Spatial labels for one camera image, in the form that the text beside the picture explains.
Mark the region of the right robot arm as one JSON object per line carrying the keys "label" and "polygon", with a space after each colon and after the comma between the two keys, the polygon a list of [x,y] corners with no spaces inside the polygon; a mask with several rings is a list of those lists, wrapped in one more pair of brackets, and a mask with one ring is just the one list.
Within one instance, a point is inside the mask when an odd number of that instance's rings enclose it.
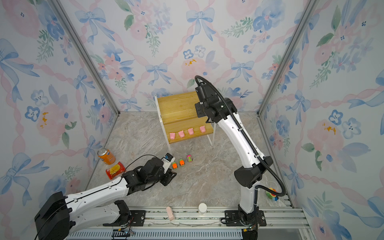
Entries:
{"label": "right robot arm", "polygon": [[[265,156],[252,141],[233,102],[229,98],[224,98],[215,87],[209,84],[198,85],[196,92],[199,98],[199,103],[195,104],[198,117],[207,117],[208,123],[219,125],[234,145],[242,162],[242,166],[234,172],[236,180],[241,185],[238,216],[234,220],[226,220],[225,223],[227,225],[232,223],[244,226],[257,225],[258,190],[262,189],[277,197],[283,197],[286,195],[286,187],[271,169],[272,158]],[[280,192],[260,184],[266,171],[280,185]]]}

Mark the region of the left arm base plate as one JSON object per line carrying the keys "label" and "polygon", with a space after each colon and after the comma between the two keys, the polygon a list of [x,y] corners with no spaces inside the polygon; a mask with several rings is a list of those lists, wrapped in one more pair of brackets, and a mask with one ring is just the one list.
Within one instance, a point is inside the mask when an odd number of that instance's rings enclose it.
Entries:
{"label": "left arm base plate", "polygon": [[117,220],[111,224],[103,224],[103,227],[143,227],[146,211],[135,210],[130,213],[120,214]]}

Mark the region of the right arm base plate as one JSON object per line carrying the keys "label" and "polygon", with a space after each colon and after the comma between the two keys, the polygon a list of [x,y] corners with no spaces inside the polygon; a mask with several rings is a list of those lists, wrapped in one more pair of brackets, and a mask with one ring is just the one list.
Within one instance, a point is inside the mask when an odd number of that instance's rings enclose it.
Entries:
{"label": "right arm base plate", "polygon": [[258,224],[258,227],[267,225],[265,214],[262,210],[255,210],[251,214],[245,214],[239,210],[226,210],[225,216],[221,218],[221,223],[227,227],[252,227]]}

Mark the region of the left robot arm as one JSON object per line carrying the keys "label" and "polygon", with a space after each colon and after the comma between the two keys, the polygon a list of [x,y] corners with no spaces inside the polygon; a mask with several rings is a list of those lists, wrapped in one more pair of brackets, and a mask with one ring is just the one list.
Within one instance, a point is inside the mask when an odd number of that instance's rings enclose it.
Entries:
{"label": "left robot arm", "polygon": [[82,229],[106,224],[122,226],[130,220],[123,197],[143,192],[157,183],[167,186],[177,173],[170,168],[175,158],[154,157],[104,185],[76,194],[52,194],[35,216],[37,240],[63,240]]}

